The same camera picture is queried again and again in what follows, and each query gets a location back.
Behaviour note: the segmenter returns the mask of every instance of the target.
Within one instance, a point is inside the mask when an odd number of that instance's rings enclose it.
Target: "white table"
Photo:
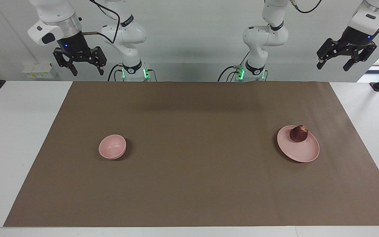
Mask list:
[[[8,81],[0,89],[0,236],[379,236],[379,226],[2,228],[71,84]],[[331,86],[379,168],[379,92],[368,84]]]

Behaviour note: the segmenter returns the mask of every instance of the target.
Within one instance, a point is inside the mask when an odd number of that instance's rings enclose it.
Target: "red apple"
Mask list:
[[[303,125],[297,126],[289,132],[289,136],[296,143],[303,142],[308,137],[308,129]]]

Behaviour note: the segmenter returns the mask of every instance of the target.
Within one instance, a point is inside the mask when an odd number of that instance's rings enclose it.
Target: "pink bowl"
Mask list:
[[[99,153],[106,159],[114,160],[120,158],[127,147],[125,138],[120,135],[105,137],[99,144]]]

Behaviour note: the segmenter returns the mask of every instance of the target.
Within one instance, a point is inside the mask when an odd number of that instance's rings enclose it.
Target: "brown tabletop covering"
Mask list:
[[[299,124],[311,163],[277,145]],[[379,170],[329,83],[74,82],[4,224],[248,225],[379,225]]]

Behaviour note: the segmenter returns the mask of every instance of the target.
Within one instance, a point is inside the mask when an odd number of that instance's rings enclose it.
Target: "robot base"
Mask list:
[[[260,75],[253,75],[251,72],[244,70],[242,73],[241,70],[238,70],[238,73],[235,74],[236,77],[233,78],[232,82],[248,82],[248,81],[266,81],[268,76],[268,71],[264,70]]]
[[[149,64],[143,62],[143,66],[138,69],[135,73],[130,74],[126,70],[122,69],[122,80],[123,81],[151,81],[150,72],[148,72]]]
[[[376,82],[371,82],[370,85],[371,87],[373,88],[373,90],[375,90],[376,92],[379,92],[379,90],[377,88],[374,87],[374,84],[376,84]]]

